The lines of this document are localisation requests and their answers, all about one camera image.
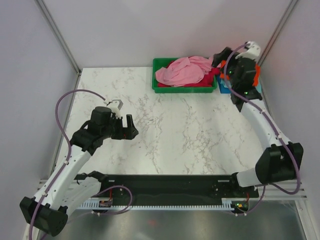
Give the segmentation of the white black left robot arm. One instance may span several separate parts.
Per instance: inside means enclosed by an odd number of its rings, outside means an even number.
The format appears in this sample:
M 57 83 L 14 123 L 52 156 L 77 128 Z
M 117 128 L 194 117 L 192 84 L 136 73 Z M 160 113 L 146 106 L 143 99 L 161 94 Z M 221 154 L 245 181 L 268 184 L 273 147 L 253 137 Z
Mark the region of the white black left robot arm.
M 127 126 L 117 107 L 97 106 L 68 143 L 64 160 L 54 170 L 47 182 L 33 197 L 24 197 L 19 207 L 29 228 L 37 228 L 52 237 L 57 236 L 67 224 L 72 212 L 89 197 L 106 196 L 110 185 L 106 175 L 92 172 L 74 189 L 67 190 L 85 163 L 102 146 L 104 140 L 133 140 L 139 133 L 132 115 L 126 115 Z

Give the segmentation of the orange t shirt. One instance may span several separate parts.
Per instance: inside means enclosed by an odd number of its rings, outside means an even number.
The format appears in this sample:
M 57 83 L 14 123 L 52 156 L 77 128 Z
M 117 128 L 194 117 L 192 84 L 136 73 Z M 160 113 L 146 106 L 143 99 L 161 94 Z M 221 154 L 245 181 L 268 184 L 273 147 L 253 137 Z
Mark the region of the orange t shirt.
M 220 64 L 220 74 L 224 74 L 224 61 Z M 238 66 L 240 67 L 240 80 L 229 80 L 231 88 L 234 90 L 246 90 L 251 89 L 258 85 L 260 67 L 255 60 L 248 58 L 239 58 Z

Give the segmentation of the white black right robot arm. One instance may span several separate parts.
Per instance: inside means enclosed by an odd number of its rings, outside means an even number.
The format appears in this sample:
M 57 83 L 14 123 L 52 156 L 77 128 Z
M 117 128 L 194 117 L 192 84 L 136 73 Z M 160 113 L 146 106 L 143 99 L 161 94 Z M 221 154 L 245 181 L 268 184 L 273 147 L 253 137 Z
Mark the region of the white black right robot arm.
M 299 142 L 293 143 L 276 125 L 255 86 L 260 47 L 255 42 L 240 47 L 245 50 L 239 52 L 237 48 L 226 47 L 214 54 L 212 67 L 220 67 L 232 103 L 250 123 L 264 151 L 253 168 L 234 174 L 235 181 L 229 184 L 229 191 L 235 197 L 242 196 L 247 187 L 253 186 L 272 185 L 284 191 L 278 182 L 296 180 L 295 190 L 285 191 L 294 195 L 301 186 L 300 166 L 304 149 Z

